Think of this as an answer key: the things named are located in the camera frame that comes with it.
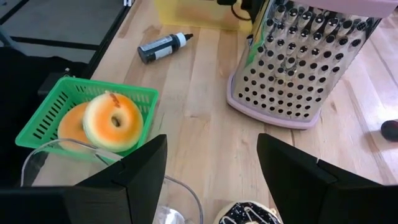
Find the chocolate donut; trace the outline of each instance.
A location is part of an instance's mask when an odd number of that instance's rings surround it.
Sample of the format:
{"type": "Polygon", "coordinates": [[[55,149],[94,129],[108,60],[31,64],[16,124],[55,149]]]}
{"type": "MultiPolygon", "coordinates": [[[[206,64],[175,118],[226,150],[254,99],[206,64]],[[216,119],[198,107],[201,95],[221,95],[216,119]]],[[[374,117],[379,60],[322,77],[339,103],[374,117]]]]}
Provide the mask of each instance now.
{"type": "Polygon", "coordinates": [[[275,214],[258,202],[233,202],[218,213],[213,224],[280,224],[275,214]]]}

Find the donut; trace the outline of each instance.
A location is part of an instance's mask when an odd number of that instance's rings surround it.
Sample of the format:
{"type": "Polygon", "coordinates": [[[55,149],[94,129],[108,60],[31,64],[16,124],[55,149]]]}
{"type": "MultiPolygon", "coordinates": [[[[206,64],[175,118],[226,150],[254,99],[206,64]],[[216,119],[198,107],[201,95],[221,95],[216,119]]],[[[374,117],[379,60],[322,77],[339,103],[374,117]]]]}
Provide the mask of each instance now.
{"type": "MultiPolygon", "coordinates": [[[[58,138],[91,144],[83,129],[83,116],[87,105],[88,103],[81,103],[66,113],[58,126],[58,138]]],[[[69,151],[87,151],[87,148],[74,142],[61,141],[59,145],[69,151]]]]}
{"type": "Polygon", "coordinates": [[[123,152],[139,140],[144,120],[137,105],[117,93],[104,93],[92,99],[83,117],[87,138],[97,147],[123,152]]]}
{"type": "Polygon", "coordinates": [[[276,211],[253,201],[238,201],[225,206],[214,224],[280,224],[276,211]]]}

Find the black cable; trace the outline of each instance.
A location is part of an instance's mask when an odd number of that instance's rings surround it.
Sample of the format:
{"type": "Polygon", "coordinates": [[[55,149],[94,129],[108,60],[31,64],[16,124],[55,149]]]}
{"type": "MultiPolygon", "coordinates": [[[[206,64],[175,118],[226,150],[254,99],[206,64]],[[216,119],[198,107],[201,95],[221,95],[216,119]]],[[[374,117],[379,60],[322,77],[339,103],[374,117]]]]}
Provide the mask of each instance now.
{"type": "Polygon", "coordinates": [[[232,14],[233,14],[236,18],[238,18],[238,19],[240,19],[240,20],[243,20],[243,21],[251,21],[250,18],[249,18],[249,19],[246,19],[246,18],[243,18],[243,17],[237,15],[237,13],[235,12],[234,6],[231,6],[231,12],[232,12],[232,14]]]}

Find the wooden table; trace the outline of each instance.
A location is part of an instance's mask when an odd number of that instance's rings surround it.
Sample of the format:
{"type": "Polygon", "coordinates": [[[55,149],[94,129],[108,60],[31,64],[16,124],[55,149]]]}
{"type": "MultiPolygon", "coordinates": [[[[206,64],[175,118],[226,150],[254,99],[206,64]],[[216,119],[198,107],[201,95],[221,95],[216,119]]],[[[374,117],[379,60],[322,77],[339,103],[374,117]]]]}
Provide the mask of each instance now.
{"type": "Polygon", "coordinates": [[[200,197],[205,223],[228,202],[255,200],[275,207],[256,153],[269,133],[336,166],[382,184],[398,179],[398,144],[380,126],[398,119],[398,13],[384,19],[306,131],[264,124],[232,109],[226,82],[246,36],[195,27],[162,26],[153,1],[136,1],[93,79],[155,88],[157,112],[149,139],[167,134],[167,174],[200,197]],[[194,38],[176,54],[144,65],[137,47],[177,32],[194,38]]]}

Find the white icing drizzle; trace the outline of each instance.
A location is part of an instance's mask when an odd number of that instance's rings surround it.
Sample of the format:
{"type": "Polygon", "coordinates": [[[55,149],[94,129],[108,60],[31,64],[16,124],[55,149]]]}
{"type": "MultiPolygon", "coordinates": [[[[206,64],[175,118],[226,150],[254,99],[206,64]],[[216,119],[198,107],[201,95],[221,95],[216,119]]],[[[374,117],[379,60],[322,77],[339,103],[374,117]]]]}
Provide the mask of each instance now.
{"type": "Polygon", "coordinates": [[[225,223],[225,219],[228,219],[229,221],[233,222],[234,224],[237,224],[232,218],[227,217],[227,216],[223,216],[223,217],[221,218],[221,222],[222,222],[223,224],[226,224],[226,223],[225,223]]]}
{"type": "Polygon", "coordinates": [[[246,212],[247,215],[249,215],[248,212],[252,212],[255,216],[257,216],[263,223],[269,224],[268,222],[266,222],[264,219],[262,219],[256,212],[254,212],[254,210],[251,207],[245,207],[244,211],[246,212]]]}

